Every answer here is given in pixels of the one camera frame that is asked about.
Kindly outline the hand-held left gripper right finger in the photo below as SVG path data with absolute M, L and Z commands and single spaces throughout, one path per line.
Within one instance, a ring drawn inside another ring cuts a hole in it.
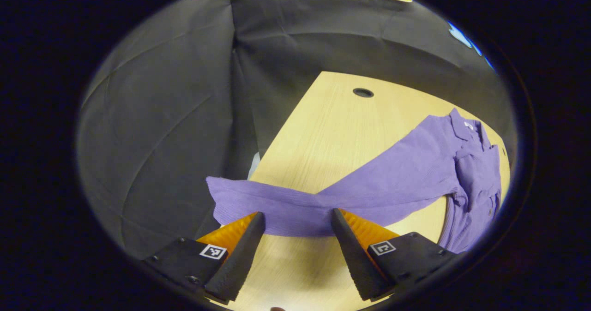
M 399 235 L 340 208 L 331 227 L 362 300 L 404 294 L 459 257 L 419 233 Z

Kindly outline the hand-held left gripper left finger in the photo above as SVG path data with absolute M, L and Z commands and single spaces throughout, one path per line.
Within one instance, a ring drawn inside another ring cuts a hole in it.
M 265 232 L 265 216 L 254 212 L 198 239 L 178 238 L 142 263 L 186 293 L 227 305 L 234 302 Z

